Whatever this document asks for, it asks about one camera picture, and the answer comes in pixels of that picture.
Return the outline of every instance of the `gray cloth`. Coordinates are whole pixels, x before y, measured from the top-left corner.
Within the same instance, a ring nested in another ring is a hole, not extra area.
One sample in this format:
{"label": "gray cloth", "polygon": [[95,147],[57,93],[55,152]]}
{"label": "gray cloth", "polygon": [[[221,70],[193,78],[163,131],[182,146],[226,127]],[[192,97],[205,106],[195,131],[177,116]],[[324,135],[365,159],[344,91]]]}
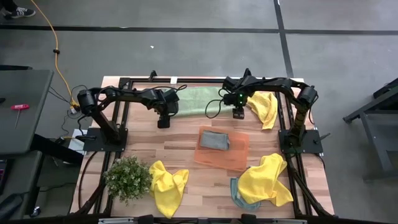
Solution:
{"label": "gray cloth", "polygon": [[227,151],[229,149],[228,135],[213,131],[203,131],[200,146]]}

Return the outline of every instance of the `yellow cloth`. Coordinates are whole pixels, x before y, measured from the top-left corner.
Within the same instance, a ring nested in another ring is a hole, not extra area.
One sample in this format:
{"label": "yellow cloth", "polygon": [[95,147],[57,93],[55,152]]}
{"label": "yellow cloth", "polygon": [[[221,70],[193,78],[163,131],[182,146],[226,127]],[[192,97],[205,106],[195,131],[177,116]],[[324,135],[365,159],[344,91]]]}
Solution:
{"label": "yellow cloth", "polygon": [[150,194],[155,198],[156,207],[167,218],[171,218],[180,206],[189,171],[179,170],[174,175],[167,172],[162,161],[156,161],[149,168],[153,176]]}
{"label": "yellow cloth", "polygon": [[274,94],[255,92],[252,97],[248,97],[248,105],[263,123],[263,130],[274,127],[278,110],[278,100]]}
{"label": "yellow cloth", "polygon": [[249,204],[270,200],[278,207],[293,202],[290,191],[277,180],[286,165],[276,153],[263,156],[259,166],[250,167],[239,178],[238,190],[243,199]]}

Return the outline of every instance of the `concrete floor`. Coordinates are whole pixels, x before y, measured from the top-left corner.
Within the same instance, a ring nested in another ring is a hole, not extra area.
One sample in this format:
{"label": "concrete floor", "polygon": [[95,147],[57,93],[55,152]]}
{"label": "concrete floor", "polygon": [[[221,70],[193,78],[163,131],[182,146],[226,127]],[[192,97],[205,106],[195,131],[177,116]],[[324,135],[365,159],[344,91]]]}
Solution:
{"label": "concrete floor", "polygon": [[[286,29],[397,30],[393,0],[279,0]],[[32,7],[30,1],[17,1]],[[37,0],[55,25],[128,27],[278,28],[273,0]],[[4,24],[43,25],[38,14]],[[105,75],[286,77],[279,34],[181,32],[57,32],[60,69],[70,86],[100,86]],[[294,77],[315,85],[316,126],[331,133],[323,141],[326,174],[335,213],[344,218],[396,223],[398,182],[365,184],[362,176],[379,169],[360,121],[342,117],[368,102],[371,94],[397,78],[396,35],[287,34]],[[50,31],[0,30],[0,64],[53,70]],[[52,86],[67,91],[58,76]],[[68,105],[49,95],[37,132],[54,138]],[[65,127],[76,128],[68,119]],[[50,209],[54,195],[47,197]],[[49,215],[66,213],[65,208]]]}

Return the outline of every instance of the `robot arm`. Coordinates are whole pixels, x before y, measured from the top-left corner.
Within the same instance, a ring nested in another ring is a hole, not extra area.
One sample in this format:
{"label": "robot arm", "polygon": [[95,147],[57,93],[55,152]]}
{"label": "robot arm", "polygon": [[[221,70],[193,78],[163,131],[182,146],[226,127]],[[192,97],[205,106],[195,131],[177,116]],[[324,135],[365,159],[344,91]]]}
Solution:
{"label": "robot arm", "polygon": [[[301,89],[297,97],[294,96],[292,87]],[[305,134],[305,117],[318,98],[318,93],[314,89],[314,86],[296,82],[289,78],[263,78],[258,80],[251,76],[250,71],[246,69],[243,78],[239,80],[227,77],[223,83],[223,88],[229,92],[223,97],[224,104],[235,106],[233,117],[236,119],[244,118],[243,106],[246,105],[248,97],[253,96],[255,91],[276,91],[283,93],[297,109],[294,124],[286,136],[288,138],[287,141],[292,147],[301,146],[303,135]]]}
{"label": "robot arm", "polygon": [[[105,88],[82,90],[79,92],[77,98],[81,112],[85,116],[91,116],[97,122],[107,140],[117,143],[120,141],[119,129],[116,127],[115,122],[109,121],[102,113],[110,103],[114,101],[141,103],[148,110],[154,109],[159,114],[158,128],[169,128],[170,117],[178,112],[177,101],[179,98],[177,91],[184,89],[186,86],[182,87],[179,89],[172,88],[163,92],[156,87],[139,91],[136,89],[124,90],[108,86]],[[100,100],[99,97],[101,94],[104,94],[106,98]]]}

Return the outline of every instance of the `wooden table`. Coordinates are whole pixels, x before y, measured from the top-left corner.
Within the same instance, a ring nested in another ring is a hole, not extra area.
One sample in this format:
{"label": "wooden table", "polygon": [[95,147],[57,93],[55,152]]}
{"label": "wooden table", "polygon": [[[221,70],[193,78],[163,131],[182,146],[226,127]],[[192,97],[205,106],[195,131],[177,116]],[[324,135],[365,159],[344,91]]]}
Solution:
{"label": "wooden table", "polygon": [[[104,77],[102,87],[113,85],[117,86],[120,77]],[[166,83],[135,83],[134,88],[138,90],[150,88],[159,85],[170,85]],[[221,84],[212,83],[189,83],[193,86],[221,86]],[[284,114],[287,114],[285,100],[282,96]],[[113,104],[109,105],[104,114],[111,119]],[[119,117],[121,117],[123,103],[121,103]],[[248,212],[237,207],[231,199],[229,180],[231,177],[239,177],[241,172],[217,169],[198,164],[193,161],[198,132],[200,126],[212,126],[221,129],[232,129],[234,131],[246,133],[250,136],[248,166],[258,166],[262,156],[272,153],[279,153],[279,140],[277,132],[280,129],[278,118],[275,121],[272,130],[261,131],[262,123],[258,117],[245,107],[245,119],[233,119],[232,114],[220,114],[214,119],[208,119],[205,116],[189,116],[184,118],[172,118],[168,129],[158,129],[157,120],[159,116],[146,107],[138,103],[131,103],[129,117],[127,119],[127,128],[129,129],[129,138],[127,140],[126,150],[122,156],[136,155],[140,160],[151,165],[153,162],[161,160],[165,168],[174,173],[179,169],[188,169],[189,178],[184,189],[184,195],[180,207],[175,212],[174,217],[211,217],[211,218],[233,218],[240,217],[242,213],[252,213],[258,218],[292,218],[294,217],[292,203],[276,207],[268,201],[264,201],[256,212]],[[289,121],[285,116],[285,123],[289,128]],[[306,120],[307,129],[312,129],[313,125]],[[81,165],[84,165],[91,153],[88,153]],[[100,179],[101,167],[104,153],[99,152],[88,165],[87,172],[81,186],[82,204],[90,197],[98,185]],[[321,160],[311,154],[303,154],[302,160],[307,178],[308,188],[312,191],[317,200],[323,205],[326,211],[333,213],[328,184],[325,171]],[[289,188],[287,171],[283,171],[279,180]],[[297,194],[302,211],[304,205],[302,193],[298,189]],[[78,210],[77,189],[73,198],[71,212]],[[101,212],[106,204],[106,191],[104,191]],[[112,217],[138,217],[141,215],[153,214],[155,217],[163,217],[155,206],[155,201],[150,195],[143,199],[130,201],[129,206],[114,199],[112,208]]]}

